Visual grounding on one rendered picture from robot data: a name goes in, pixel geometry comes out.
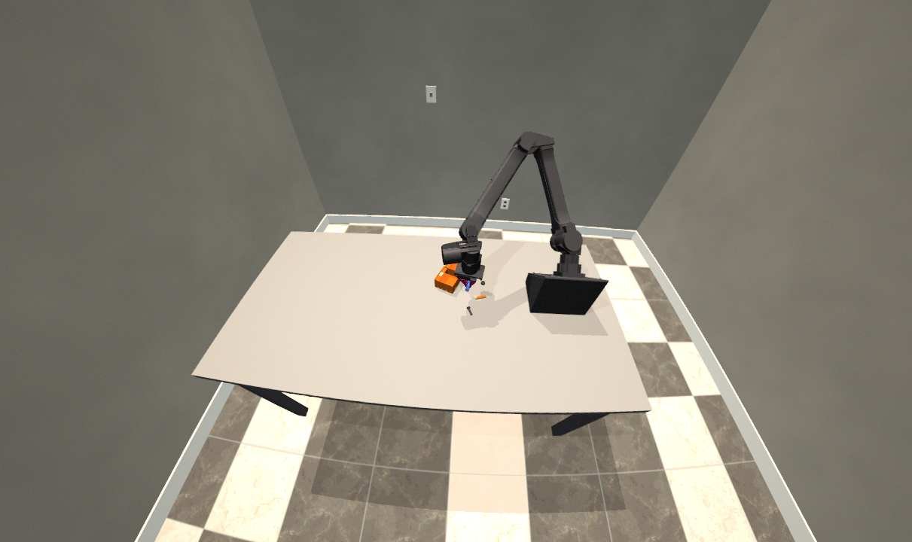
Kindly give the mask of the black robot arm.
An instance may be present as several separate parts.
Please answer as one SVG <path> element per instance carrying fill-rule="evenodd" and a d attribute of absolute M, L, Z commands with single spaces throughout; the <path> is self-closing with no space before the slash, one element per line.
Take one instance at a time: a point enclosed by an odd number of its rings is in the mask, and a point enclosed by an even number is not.
<path fill-rule="evenodd" d="M 552 226 L 552 229 L 550 229 L 552 233 L 550 247 L 555 251 L 561 251 L 561 260 L 557 262 L 557 271 L 554 271 L 554 275 L 585 278 L 585 273 L 581 273 L 581 265 L 578 264 L 583 238 L 580 231 L 576 230 L 572 219 L 569 218 L 569 213 L 567 213 L 565 195 L 563 195 L 554 159 L 554 144 L 554 138 L 535 132 L 524 132 L 517 139 L 513 148 L 508 152 L 506 159 L 493 176 L 493 180 L 484 189 L 475 207 L 468 214 L 467 220 L 465 219 L 465 222 L 460 226 L 459 236 L 462 241 L 451 242 L 441 246 L 444 265 L 459 263 L 462 260 L 468 264 L 473 264 L 479 260 L 477 264 L 477 271 L 479 271 L 480 262 L 482 262 L 482 254 L 480 254 L 482 241 L 477 240 L 477 234 L 483 229 L 484 222 L 489 218 L 493 207 L 504 190 L 506 190 L 508 182 L 511 181 L 514 174 L 517 174 L 519 165 L 523 163 L 528 154 L 532 154 L 537 159 L 543 190 L 546 199 L 548 199 Z M 462 243 L 466 244 L 460 245 Z"/>

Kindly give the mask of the orange rack of three bins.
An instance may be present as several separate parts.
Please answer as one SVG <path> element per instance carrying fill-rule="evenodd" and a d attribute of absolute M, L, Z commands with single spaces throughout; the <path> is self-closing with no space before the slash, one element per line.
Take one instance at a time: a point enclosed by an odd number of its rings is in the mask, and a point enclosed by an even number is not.
<path fill-rule="evenodd" d="M 458 275 L 453 274 L 453 271 L 455 271 L 456 265 L 458 265 L 458 264 L 457 263 L 447 264 L 447 265 L 445 265 L 445 267 L 443 267 L 441 269 L 441 273 L 438 273 L 438 275 L 435 278 L 435 287 L 436 288 L 440 288 L 440 289 L 442 289 L 442 291 L 446 291 L 449 293 L 453 293 L 453 291 L 456 290 L 456 287 L 458 287 L 458 284 L 460 283 L 460 280 L 457 278 Z"/>

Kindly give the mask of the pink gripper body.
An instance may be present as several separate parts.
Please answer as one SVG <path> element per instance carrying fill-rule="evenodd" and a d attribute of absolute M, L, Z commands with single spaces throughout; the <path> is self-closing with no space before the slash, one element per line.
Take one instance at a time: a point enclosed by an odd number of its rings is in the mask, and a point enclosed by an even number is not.
<path fill-rule="evenodd" d="M 473 263 L 473 264 L 468 264 L 467 262 L 462 260 L 462 262 L 459 262 L 458 265 L 456 265 L 456 268 L 455 268 L 455 271 L 453 271 L 453 274 L 454 275 L 457 274 L 458 275 L 457 278 L 459 280 L 467 280 L 470 282 L 476 282 L 476 280 L 482 281 L 484 265 L 480 265 L 480 269 L 479 269 L 479 271 L 477 271 L 478 263 L 479 263 L 479 260 L 477 261 L 477 263 Z M 462 267 L 460 267 L 460 265 L 462 265 Z"/>

